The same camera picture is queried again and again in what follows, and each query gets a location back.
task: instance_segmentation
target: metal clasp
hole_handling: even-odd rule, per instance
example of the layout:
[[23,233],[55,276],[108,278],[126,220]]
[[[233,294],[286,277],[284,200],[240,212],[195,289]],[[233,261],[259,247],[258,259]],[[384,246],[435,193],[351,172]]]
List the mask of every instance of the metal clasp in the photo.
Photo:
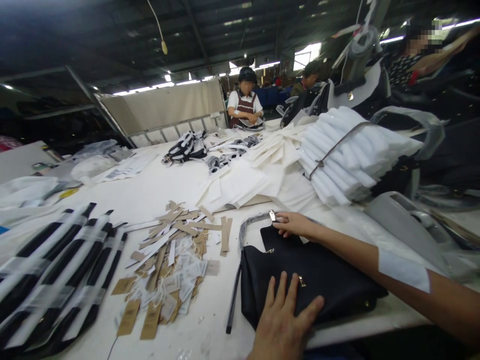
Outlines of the metal clasp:
[[300,280],[300,285],[301,285],[302,288],[304,288],[304,287],[307,286],[307,285],[304,283],[304,278],[303,278],[301,275],[298,276],[298,279]]

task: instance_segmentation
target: plastic bag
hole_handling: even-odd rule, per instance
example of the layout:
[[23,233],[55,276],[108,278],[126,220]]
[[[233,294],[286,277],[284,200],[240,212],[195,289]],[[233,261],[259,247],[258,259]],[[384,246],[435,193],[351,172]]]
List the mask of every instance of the plastic bag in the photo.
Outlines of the plastic bag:
[[109,155],[121,149],[121,147],[116,144],[117,140],[113,139],[94,142],[85,145],[83,149],[73,155],[72,158],[75,163],[78,164],[80,161],[91,158],[94,155]]
[[56,177],[24,176],[0,185],[0,209],[19,208],[23,202],[41,199],[53,190]]
[[116,164],[111,157],[94,155],[78,163],[71,170],[71,177],[88,185],[91,178],[114,167]]

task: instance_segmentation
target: hand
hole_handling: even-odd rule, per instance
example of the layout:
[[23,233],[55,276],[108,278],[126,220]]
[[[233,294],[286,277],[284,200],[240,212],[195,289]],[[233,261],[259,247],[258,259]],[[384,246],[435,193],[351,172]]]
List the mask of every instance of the hand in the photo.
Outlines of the hand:
[[283,271],[275,298],[275,278],[268,284],[265,307],[256,328],[253,349],[247,360],[301,360],[307,345],[307,334],[324,307],[322,296],[316,297],[298,317],[294,316],[297,303],[299,276],[294,273],[288,295],[287,273]]
[[258,119],[257,115],[248,114],[247,118],[248,118],[248,121],[250,122],[250,124],[256,124],[257,123],[257,119]]
[[279,222],[274,222],[273,227],[279,229],[278,233],[284,238],[291,234],[313,238],[319,228],[324,228],[298,212],[279,212],[275,215]]

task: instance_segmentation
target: hair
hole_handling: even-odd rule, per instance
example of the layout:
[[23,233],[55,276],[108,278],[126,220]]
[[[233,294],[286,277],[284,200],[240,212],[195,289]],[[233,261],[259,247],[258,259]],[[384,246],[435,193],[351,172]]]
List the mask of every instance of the hair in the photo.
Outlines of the hair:
[[320,63],[318,60],[310,61],[303,69],[303,77],[308,78],[310,75],[318,75],[320,72]]

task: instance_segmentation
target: brown apron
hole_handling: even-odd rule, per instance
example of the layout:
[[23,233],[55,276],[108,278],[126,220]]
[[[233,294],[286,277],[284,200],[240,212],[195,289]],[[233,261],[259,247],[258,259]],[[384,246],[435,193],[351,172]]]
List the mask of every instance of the brown apron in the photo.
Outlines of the brown apron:
[[[238,90],[235,91],[236,94],[238,95],[238,106],[236,107],[235,110],[244,112],[244,113],[249,113],[249,114],[255,114],[254,111],[254,103],[255,103],[255,98],[257,97],[256,93],[253,93],[253,97],[251,99],[251,102],[242,100],[242,97],[240,96],[240,93]],[[246,117],[232,117],[230,120],[230,129],[233,129],[235,125],[240,125],[241,127],[244,127],[240,119],[247,120],[248,118]]]

